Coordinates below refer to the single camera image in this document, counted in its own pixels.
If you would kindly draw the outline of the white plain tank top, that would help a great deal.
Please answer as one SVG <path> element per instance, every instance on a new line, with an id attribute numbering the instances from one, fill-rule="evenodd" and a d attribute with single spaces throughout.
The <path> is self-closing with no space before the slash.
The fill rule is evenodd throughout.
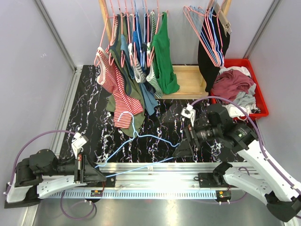
<path id="1" fill-rule="evenodd" d="M 241 121 L 246 120 L 245 114 L 241 110 L 239 110 L 236 106 L 234 106 L 233 104 L 228 104 L 228 105 L 225 105 L 224 107 L 227 109 L 228 114 L 231 118 L 233 118 L 233 119 L 237 118 L 238 120 L 241 120 Z"/>

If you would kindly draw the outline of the maroon tank top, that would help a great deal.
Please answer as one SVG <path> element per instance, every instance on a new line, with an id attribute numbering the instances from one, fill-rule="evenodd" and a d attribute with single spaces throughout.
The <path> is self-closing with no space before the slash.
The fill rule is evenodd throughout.
<path id="1" fill-rule="evenodd" d="M 248 93 L 254 81 L 238 70 L 231 69 L 217 76 L 211 92 L 217 96 L 234 101 L 239 92 Z"/>

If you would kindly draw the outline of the grey tank top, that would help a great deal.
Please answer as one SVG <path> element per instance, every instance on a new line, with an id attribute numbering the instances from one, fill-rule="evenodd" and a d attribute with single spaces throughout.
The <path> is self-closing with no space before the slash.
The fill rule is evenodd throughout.
<path id="1" fill-rule="evenodd" d="M 245 108 L 247 113 L 255 113 L 260 111 L 260 109 L 256 105 L 256 99 L 255 99 L 255 89 L 256 84 L 254 83 L 248 92 L 239 92 L 233 101 L 237 105 L 239 105 L 242 108 Z"/>

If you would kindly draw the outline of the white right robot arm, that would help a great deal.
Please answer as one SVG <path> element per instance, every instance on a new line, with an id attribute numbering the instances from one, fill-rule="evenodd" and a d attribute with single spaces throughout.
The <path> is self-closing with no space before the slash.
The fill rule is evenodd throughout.
<path id="1" fill-rule="evenodd" d="M 212 172 L 209 181 L 218 187 L 237 187 L 266 205 L 278 220 L 289 222 L 301 210 L 301 184 L 288 174 L 268 153 L 259 135 L 245 124 L 237 124 L 221 104 L 206 109 L 209 124 L 199 125 L 192 105 L 183 108 L 182 116 L 190 119 L 184 129 L 184 138 L 173 153 L 174 158 L 190 157 L 194 149 L 209 140 L 218 139 L 230 151 L 237 153 L 251 164 L 264 179 L 260 181 L 228 162 L 222 162 Z"/>

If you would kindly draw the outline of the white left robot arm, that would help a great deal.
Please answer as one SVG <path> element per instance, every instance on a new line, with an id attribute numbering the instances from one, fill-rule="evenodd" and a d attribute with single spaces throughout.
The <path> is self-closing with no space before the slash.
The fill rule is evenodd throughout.
<path id="1" fill-rule="evenodd" d="M 42 149 L 17 163 L 12 176 L 6 186 L 5 209 L 34 206 L 63 190 L 96 187 L 107 180 L 85 154 L 60 161 L 49 149 Z"/>

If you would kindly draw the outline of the light blue tank top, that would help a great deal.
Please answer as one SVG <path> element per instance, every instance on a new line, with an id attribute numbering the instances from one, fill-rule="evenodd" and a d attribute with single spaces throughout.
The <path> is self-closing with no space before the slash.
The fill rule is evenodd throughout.
<path id="1" fill-rule="evenodd" d="M 149 115 L 155 113 L 155 107 L 158 105 L 154 93 L 150 91 L 149 84 L 146 81 L 146 73 L 142 70 L 138 60 L 134 60 L 133 44 L 127 44 L 125 35 L 121 35 L 121 50 L 125 53 L 125 62 L 127 64 L 129 77 L 136 81 L 142 92 L 144 107 Z"/>

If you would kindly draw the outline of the red white striped tank top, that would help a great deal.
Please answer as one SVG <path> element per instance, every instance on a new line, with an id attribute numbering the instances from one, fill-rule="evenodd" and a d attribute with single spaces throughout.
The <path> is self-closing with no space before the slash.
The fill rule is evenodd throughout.
<path id="1" fill-rule="evenodd" d="M 115 100 L 114 126 L 121 129 L 129 128 L 132 116 L 143 112 L 139 100 L 130 97 L 125 92 L 125 82 L 116 65 L 110 65 L 108 51 L 99 47 L 97 49 L 101 72 L 97 83 L 113 95 Z"/>

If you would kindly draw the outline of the green white striped tank top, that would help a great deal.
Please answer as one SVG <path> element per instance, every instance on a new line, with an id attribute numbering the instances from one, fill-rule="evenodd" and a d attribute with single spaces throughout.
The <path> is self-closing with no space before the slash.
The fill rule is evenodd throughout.
<path id="1" fill-rule="evenodd" d="M 157 28 L 157 24 L 155 21 L 155 14 L 153 11 L 149 13 L 149 23 L 150 23 L 150 26 L 149 26 L 149 39 L 148 39 L 149 41 L 147 42 L 147 54 L 150 55 L 151 41 L 153 40 L 153 37 L 156 32 L 156 28 Z M 154 96 L 156 98 L 162 98 L 163 92 L 156 79 L 154 67 L 155 67 L 154 61 L 152 61 L 151 66 L 150 66 L 150 72 L 147 75 L 146 80 L 155 89 Z"/>

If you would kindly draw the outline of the olive green tank top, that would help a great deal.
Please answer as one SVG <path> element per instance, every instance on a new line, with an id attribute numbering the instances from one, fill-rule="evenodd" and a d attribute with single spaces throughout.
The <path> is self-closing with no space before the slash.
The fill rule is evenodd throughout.
<path id="1" fill-rule="evenodd" d="M 116 70 L 117 90 L 109 97 L 106 110 L 114 113 L 114 126 L 120 128 L 124 134 L 133 137 L 134 130 L 139 131 L 144 121 L 144 101 L 137 82 L 130 77 L 127 65 L 121 65 L 121 32 L 126 29 L 123 15 L 114 18 L 113 35 L 109 53 L 113 58 Z"/>

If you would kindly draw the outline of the wooden clothes rack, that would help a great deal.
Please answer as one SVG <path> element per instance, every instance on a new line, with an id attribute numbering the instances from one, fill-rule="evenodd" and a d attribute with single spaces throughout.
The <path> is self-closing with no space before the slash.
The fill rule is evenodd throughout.
<path id="1" fill-rule="evenodd" d="M 100 0 L 99 5 L 104 21 L 103 35 L 106 34 L 110 41 L 112 37 L 111 19 L 114 19 L 114 16 L 109 16 L 105 0 Z M 196 65 L 174 65 L 173 69 L 180 89 L 176 93 L 163 95 L 162 99 L 198 99 L 208 95 L 205 91 L 206 82 Z"/>

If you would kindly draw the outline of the red plastic bin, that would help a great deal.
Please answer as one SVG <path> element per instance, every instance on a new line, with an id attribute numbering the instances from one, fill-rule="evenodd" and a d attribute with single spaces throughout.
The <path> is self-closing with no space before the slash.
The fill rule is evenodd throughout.
<path id="1" fill-rule="evenodd" d="M 239 66 L 239 67 L 244 66 L 244 67 L 246 67 L 249 70 L 250 74 L 251 74 L 251 79 L 256 84 L 256 89 L 255 89 L 255 95 L 254 96 L 255 96 L 255 99 L 256 99 L 256 105 L 260 109 L 260 111 L 255 112 L 255 113 L 248 113 L 249 116 L 251 117 L 251 119 L 255 120 L 255 119 L 259 119 L 259 118 L 268 116 L 269 112 L 268 112 L 267 106 L 265 104 L 264 98 L 262 96 L 262 93 L 261 93 L 261 90 L 260 90 L 260 87 L 259 87 L 259 83 L 256 79 L 256 76 L 255 76 L 255 73 L 253 71 L 253 68 L 251 66 L 250 61 L 247 60 L 247 59 L 226 59 L 224 67 L 231 67 L 231 66 Z M 233 101 L 230 101 L 228 99 L 226 99 L 224 101 L 224 100 L 214 98 L 212 100 L 212 102 L 213 103 L 220 103 L 223 106 L 228 105 L 228 104 L 233 104 L 233 105 L 235 104 Z"/>

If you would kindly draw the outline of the black garment on rack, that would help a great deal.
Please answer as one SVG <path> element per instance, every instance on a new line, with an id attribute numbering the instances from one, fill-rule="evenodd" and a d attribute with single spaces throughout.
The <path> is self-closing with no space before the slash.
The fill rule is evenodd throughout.
<path id="1" fill-rule="evenodd" d="M 230 45 L 230 25 L 222 23 L 221 8 L 217 1 L 210 1 L 206 10 L 200 10 L 203 16 L 196 23 L 199 35 L 198 67 L 206 81 L 206 92 L 210 92 L 219 70 L 225 63 L 225 54 Z"/>

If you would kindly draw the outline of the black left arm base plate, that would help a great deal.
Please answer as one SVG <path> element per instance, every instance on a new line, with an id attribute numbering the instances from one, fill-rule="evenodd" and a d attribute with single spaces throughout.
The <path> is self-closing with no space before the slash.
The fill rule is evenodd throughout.
<path id="1" fill-rule="evenodd" d="M 105 187 L 114 188 L 116 184 L 116 176 L 115 173 L 103 172 L 106 177 Z"/>

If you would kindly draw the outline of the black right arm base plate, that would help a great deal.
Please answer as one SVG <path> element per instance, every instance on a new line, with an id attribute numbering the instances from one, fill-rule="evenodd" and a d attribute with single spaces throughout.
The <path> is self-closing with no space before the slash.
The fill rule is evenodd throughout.
<path id="1" fill-rule="evenodd" d="M 213 173 L 198 173 L 198 183 L 200 188 L 226 188 L 228 185 L 224 182 L 218 183 L 213 177 Z"/>

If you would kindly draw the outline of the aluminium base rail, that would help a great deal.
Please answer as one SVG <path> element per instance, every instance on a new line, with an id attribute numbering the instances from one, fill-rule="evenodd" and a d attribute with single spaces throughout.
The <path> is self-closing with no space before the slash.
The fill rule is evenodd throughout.
<path id="1" fill-rule="evenodd" d="M 233 163 L 109 163 L 100 172 L 115 173 L 118 186 L 129 186 L 141 190 L 187 190 L 198 188 L 194 177 L 198 173 L 212 173 L 214 170 L 224 172 L 223 177 L 228 185 L 239 189 L 283 191 L 288 184 L 283 169 L 267 161 Z"/>

